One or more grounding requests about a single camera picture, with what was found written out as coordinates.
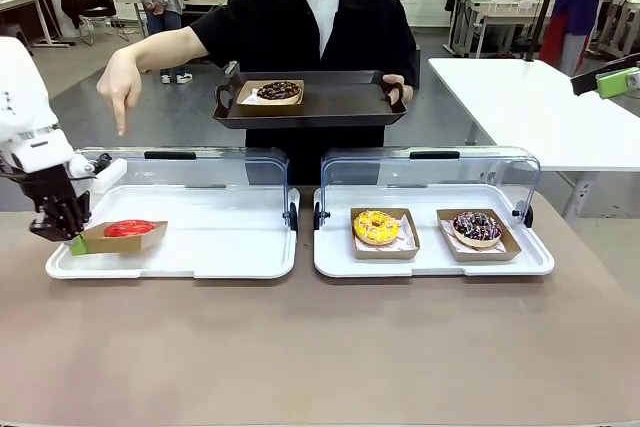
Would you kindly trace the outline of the person right hand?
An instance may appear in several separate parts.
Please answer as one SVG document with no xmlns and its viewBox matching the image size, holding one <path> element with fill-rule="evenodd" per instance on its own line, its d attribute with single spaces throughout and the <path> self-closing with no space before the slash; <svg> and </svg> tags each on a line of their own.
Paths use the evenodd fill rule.
<svg viewBox="0 0 640 427">
<path fill-rule="evenodd" d="M 113 109 L 119 136 L 124 135 L 127 112 L 135 107 L 141 93 L 136 54 L 134 45 L 117 50 L 97 83 L 98 92 Z"/>
</svg>

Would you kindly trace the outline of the person left hand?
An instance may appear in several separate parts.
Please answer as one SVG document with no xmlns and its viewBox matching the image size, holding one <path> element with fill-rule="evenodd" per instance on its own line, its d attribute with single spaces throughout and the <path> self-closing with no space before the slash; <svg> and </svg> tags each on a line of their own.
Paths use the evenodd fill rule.
<svg viewBox="0 0 640 427">
<path fill-rule="evenodd" d="M 389 86 L 386 96 L 391 105 L 395 105 L 398 102 L 401 102 L 404 106 L 410 104 L 414 96 L 414 89 L 411 85 L 405 83 L 402 75 L 385 74 L 382 76 L 382 81 Z"/>
</svg>

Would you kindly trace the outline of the white plastic display tray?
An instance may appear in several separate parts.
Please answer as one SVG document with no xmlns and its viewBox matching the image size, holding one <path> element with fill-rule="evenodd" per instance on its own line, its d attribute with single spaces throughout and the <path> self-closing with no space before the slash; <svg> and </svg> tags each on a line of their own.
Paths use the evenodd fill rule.
<svg viewBox="0 0 640 427">
<path fill-rule="evenodd" d="M 502 191 L 483 184 L 431 184 L 426 187 L 331 186 L 318 190 L 314 200 L 324 201 L 329 214 L 314 232 L 314 264 L 333 278 L 464 276 L 544 276 L 555 260 L 531 229 L 512 215 L 516 210 L 509 196 L 525 198 L 529 190 L 509 187 Z M 356 257 L 351 211 L 404 208 L 412 215 L 420 248 L 411 259 L 367 259 Z M 492 209 L 513 235 L 521 252 L 512 260 L 459 262 L 438 225 L 442 209 L 479 211 Z"/>
<path fill-rule="evenodd" d="M 284 214 L 299 202 L 296 189 L 279 186 L 118 186 L 95 206 L 93 225 L 164 221 L 164 236 L 132 254 L 75 256 L 61 245 L 45 270 L 54 279 L 276 279 L 294 265 L 297 234 Z"/>
</svg>

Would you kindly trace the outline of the yellow donut in cardboard tray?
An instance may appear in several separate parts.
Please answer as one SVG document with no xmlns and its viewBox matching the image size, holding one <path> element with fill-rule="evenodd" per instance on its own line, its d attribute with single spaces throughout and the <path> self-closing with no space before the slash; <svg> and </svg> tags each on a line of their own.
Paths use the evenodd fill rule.
<svg viewBox="0 0 640 427">
<path fill-rule="evenodd" d="M 370 246 L 367 245 L 363 242 L 361 242 L 355 235 L 353 227 L 352 227 L 352 222 L 354 220 L 354 218 L 361 212 L 363 211 L 367 211 L 367 210 L 377 210 L 377 211 L 382 211 L 385 212 L 389 215 L 391 215 L 392 217 L 396 218 L 398 221 L 401 219 L 401 217 L 403 215 L 406 215 L 410 221 L 414 236 L 415 236 L 415 240 L 416 240 L 416 244 L 417 244 L 417 249 L 412 250 L 412 251 L 398 251 L 395 249 L 394 247 L 394 242 L 392 242 L 391 244 L 387 245 L 387 246 Z M 420 248 L 421 248 L 421 243 L 420 243 L 420 239 L 417 233 L 417 228 L 415 226 L 414 223 L 414 219 L 412 217 L 411 211 L 407 208 L 391 208 L 391 207 L 387 207 L 387 208 L 364 208 L 364 207 L 353 207 L 350 211 L 350 217 L 351 217 L 351 229 L 352 229 L 352 249 L 353 249 L 353 254 L 354 257 L 358 260 L 363 260 L 363 261 L 373 261 L 373 260 L 400 260 L 400 261 L 408 261 L 408 260 L 412 260 L 415 258 L 415 256 L 417 255 L 417 253 L 419 252 Z"/>
</svg>

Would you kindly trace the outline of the dark brown serving tray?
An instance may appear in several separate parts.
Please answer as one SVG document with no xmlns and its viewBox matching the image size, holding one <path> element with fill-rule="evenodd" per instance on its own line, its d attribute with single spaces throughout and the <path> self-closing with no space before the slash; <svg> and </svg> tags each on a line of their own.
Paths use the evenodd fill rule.
<svg viewBox="0 0 640 427">
<path fill-rule="evenodd" d="M 391 105 L 380 71 L 234 72 L 215 90 L 212 117 L 229 129 L 285 129 L 387 126 L 407 112 Z M 296 105 L 239 105 L 237 94 L 249 80 L 302 80 Z"/>
</svg>

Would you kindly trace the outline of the yellow sprinkled donut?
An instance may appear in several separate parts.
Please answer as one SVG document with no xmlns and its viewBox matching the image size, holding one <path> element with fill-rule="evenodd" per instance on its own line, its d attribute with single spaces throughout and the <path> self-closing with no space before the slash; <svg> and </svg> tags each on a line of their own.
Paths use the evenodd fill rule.
<svg viewBox="0 0 640 427">
<path fill-rule="evenodd" d="M 352 227 L 361 242 L 370 246 L 387 246 L 397 238 L 400 223 L 385 212 L 367 210 L 354 218 Z"/>
</svg>

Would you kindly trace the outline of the person in black shirt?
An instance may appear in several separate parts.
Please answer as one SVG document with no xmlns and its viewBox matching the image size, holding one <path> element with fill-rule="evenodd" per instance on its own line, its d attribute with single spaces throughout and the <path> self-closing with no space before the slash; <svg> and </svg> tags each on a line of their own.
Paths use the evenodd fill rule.
<svg viewBox="0 0 640 427">
<path fill-rule="evenodd" d="M 378 70 L 411 89 L 416 43 L 400 0 L 230 0 L 188 27 L 190 58 L 249 72 Z"/>
</svg>

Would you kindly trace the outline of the purple drizzled chocolate donut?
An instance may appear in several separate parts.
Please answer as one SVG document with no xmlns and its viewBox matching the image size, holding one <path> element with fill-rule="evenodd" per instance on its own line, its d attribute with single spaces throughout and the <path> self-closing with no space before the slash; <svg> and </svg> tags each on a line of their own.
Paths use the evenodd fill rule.
<svg viewBox="0 0 640 427">
<path fill-rule="evenodd" d="M 467 211 L 452 220 L 453 234 L 464 245 L 476 249 L 492 248 L 502 237 L 502 227 L 492 216 Z"/>
</svg>

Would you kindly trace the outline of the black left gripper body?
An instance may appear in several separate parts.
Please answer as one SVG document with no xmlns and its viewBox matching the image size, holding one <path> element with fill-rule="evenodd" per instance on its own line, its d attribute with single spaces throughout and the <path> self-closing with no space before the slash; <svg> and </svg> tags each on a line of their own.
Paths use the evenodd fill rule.
<svg viewBox="0 0 640 427">
<path fill-rule="evenodd" d="M 19 186 L 35 210 L 89 209 L 89 177 L 70 174 L 66 165 L 20 172 Z"/>
</svg>

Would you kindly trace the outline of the chocolate donut with nuts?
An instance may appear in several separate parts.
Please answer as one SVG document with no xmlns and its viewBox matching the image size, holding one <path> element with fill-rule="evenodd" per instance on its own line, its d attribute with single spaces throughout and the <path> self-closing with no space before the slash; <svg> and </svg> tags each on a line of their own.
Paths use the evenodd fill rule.
<svg viewBox="0 0 640 427">
<path fill-rule="evenodd" d="M 302 92 L 302 87 L 287 80 L 269 82 L 262 85 L 257 90 L 257 97 L 267 101 L 282 101 L 298 98 Z"/>
</svg>

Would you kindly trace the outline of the red glazed donut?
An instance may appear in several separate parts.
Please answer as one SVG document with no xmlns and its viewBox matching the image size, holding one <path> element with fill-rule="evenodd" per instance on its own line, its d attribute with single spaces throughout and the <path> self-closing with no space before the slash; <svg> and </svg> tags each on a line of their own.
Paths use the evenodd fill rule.
<svg viewBox="0 0 640 427">
<path fill-rule="evenodd" d="M 122 220 L 109 224 L 103 231 L 105 238 L 135 237 L 147 234 L 156 228 L 154 222 L 146 220 Z"/>
</svg>

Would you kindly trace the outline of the white side table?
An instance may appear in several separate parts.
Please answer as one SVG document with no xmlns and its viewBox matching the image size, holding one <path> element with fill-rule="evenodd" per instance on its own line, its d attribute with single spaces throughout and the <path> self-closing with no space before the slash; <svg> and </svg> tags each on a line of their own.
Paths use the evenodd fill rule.
<svg viewBox="0 0 640 427">
<path fill-rule="evenodd" d="M 579 177 L 562 213 L 577 218 L 602 173 L 640 173 L 640 118 L 538 60 L 432 58 L 431 69 L 498 146 L 532 154 L 544 172 Z"/>
</svg>

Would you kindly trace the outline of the grey background work table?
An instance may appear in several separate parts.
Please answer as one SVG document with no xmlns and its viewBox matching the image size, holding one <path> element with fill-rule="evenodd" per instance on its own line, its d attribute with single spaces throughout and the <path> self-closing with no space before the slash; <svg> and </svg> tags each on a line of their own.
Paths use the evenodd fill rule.
<svg viewBox="0 0 640 427">
<path fill-rule="evenodd" d="M 524 55 L 543 0 L 453 0 L 443 49 L 453 57 Z"/>
</svg>

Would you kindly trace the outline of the person right forearm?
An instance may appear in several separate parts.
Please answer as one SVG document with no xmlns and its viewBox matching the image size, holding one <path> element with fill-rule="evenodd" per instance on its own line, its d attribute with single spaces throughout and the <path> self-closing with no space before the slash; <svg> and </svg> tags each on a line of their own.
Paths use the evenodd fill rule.
<svg viewBox="0 0 640 427">
<path fill-rule="evenodd" d="M 208 55 L 191 27 L 153 34 L 130 48 L 142 71 L 170 69 Z"/>
</svg>

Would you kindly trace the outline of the chocolate sprinkle donut cardboard tray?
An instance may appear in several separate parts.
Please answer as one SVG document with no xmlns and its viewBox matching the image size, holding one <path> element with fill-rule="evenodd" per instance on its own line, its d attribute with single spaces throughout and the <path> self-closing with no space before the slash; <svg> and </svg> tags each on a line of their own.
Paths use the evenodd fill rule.
<svg viewBox="0 0 640 427">
<path fill-rule="evenodd" d="M 458 214 L 467 211 L 477 211 L 483 212 L 494 217 L 502 227 L 502 249 L 487 249 L 487 250 L 475 250 L 466 248 L 464 245 L 460 245 L 455 238 L 445 232 L 444 227 L 441 222 L 443 220 L 453 220 Z M 471 210 L 460 210 L 460 209 L 438 209 L 436 211 L 437 223 L 440 227 L 442 235 L 445 239 L 446 245 L 449 247 L 449 250 L 453 256 L 453 258 L 457 262 L 461 263 L 470 263 L 470 262 L 507 262 L 513 260 L 516 256 L 518 256 L 522 249 L 518 242 L 515 240 L 511 230 L 508 226 L 500 219 L 498 214 L 493 209 L 471 209 Z"/>
</svg>

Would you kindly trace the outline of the black vertical stand pole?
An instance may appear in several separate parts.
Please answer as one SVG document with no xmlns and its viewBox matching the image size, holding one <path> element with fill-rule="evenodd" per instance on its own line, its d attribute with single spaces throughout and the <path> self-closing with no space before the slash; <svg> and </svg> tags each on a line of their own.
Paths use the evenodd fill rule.
<svg viewBox="0 0 640 427">
<path fill-rule="evenodd" d="M 524 60 L 526 62 L 532 62 L 534 60 L 534 54 L 536 52 L 536 48 L 540 41 L 541 32 L 544 26 L 546 14 L 549 9 L 550 3 L 551 3 L 551 0 L 542 0 L 540 4 L 540 8 L 537 11 L 537 16 L 535 17 L 535 22 L 534 22 L 534 30 L 531 36 L 531 42 L 529 44 L 527 53 L 524 57 Z"/>
</svg>

